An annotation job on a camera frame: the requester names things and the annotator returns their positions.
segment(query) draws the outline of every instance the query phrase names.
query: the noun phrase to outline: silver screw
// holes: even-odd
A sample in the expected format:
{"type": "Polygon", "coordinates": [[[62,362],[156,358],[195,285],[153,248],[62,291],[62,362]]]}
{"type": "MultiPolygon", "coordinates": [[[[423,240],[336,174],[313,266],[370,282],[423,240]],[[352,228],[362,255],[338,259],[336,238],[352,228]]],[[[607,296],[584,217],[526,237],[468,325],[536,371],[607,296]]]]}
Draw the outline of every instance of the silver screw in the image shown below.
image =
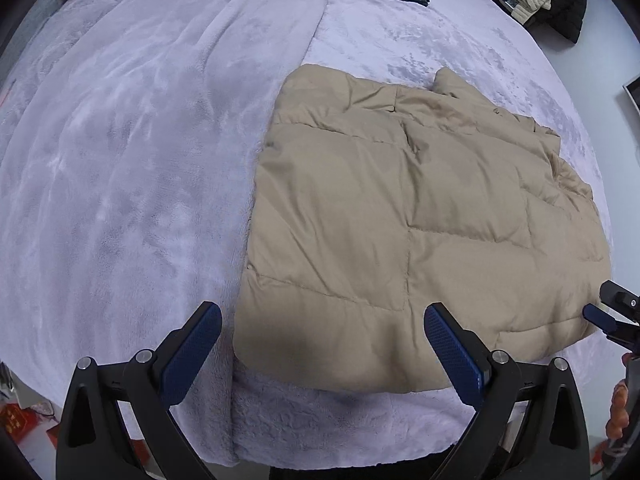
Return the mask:
{"type": "Polygon", "coordinates": [[[154,353],[151,350],[141,350],[136,354],[136,361],[139,363],[148,363],[151,361],[151,358],[154,356],[154,353]]]}
{"type": "Polygon", "coordinates": [[[78,364],[76,365],[81,370],[86,370],[91,365],[90,357],[81,357],[78,359],[78,364]]]}
{"type": "Polygon", "coordinates": [[[509,354],[504,350],[496,350],[491,354],[491,358],[498,364],[503,365],[509,361],[509,354]]]}
{"type": "Polygon", "coordinates": [[[554,366],[558,370],[562,370],[564,372],[569,367],[569,363],[565,359],[562,359],[561,357],[559,357],[554,359],[554,366]]]}

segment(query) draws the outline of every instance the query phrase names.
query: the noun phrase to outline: blue textured pad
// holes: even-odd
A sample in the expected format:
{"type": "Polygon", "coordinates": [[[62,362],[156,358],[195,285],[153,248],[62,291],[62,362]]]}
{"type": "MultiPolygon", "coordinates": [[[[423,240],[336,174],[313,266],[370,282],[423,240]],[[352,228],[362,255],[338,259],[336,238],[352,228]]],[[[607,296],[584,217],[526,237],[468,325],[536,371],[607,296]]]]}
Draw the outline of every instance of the blue textured pad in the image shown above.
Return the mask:
{"type": "Polygon", "coordinates": [[[611,334],[618,328],[616,319],[613,316],[610,316],[591,303],[585,305],[582,310],[582,316],[601,329],[605,334],[611,334]]]}
{"type": "Polygon", "coordinates": [[[433,305],[424,313],[424,333],[460,400],[479,410],[484,399],[480,368],[433,305]]]}
{"type": "Polygon", "coordinates": [[[160,399],[166,408],[180,404],[222,330],[222,313],[212,303],[162,372],[160,399]]]}

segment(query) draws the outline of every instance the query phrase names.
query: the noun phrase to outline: white wall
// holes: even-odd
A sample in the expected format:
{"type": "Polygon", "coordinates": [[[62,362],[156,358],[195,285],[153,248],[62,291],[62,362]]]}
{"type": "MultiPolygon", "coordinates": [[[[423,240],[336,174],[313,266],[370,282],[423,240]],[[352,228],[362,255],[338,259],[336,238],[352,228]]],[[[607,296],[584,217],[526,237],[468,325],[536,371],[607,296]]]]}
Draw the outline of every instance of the white wall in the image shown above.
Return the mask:
{"type": "MultiPolygon", "coordinates": [[[[611,215],[613,279],[640,293],[640,116],[623,85],[640,75],[640,43],[611,0],[588,0],[578,44],[544,27],[533,31],[590,134],[611,215]]],[[[622,347],[601,356],[602,372],[582,392],[591,434],[604,436],[622,347]]]]}

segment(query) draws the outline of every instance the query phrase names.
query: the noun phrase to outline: hand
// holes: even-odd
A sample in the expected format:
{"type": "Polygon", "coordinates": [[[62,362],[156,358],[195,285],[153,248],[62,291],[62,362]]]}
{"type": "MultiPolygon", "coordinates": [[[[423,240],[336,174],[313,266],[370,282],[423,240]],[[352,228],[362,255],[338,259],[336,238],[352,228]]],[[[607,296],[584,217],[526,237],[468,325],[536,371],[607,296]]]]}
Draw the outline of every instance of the hand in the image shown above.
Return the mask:
{"type": "MultiPolygon", "coordinates": [[[[626,363],[633,357],[633,354],[625,354],[622,356],[622,362],[626,363]]],[[[606,432],[607,438],[617,440],[622,438],[622,430],[629,425],[629,415],[625,410],[626,400],[628,399],[628,390],[625,381],[616,384],[611,398],[611,418],[607,422],[606,432]]]]}

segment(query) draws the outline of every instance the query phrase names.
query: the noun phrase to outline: lavender fleece blanket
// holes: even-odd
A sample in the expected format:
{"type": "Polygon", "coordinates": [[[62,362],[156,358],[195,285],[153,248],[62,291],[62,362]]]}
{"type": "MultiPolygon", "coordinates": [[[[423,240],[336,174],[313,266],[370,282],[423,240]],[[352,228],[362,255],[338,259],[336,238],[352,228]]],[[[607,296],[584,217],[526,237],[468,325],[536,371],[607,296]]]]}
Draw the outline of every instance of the lavender fleece blanket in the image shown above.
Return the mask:
{"type": "MultiPolygon", "coordinates": [[[[62,404],[78,358],[128,360],[211,300],[222,336],[172,409],[204,460],[364,466],[460,437],[472,411],[451,389],[305,390],[233,357],[255,159],[302,62],[427,88],[449,66],[560,133],[610,239],[566,90],[489,0],[70,0],[0,90],[0,358],[25,383],[62,404]]],[[[603,345],[592,336],[564,351],[578,384],[603,345]]]]}

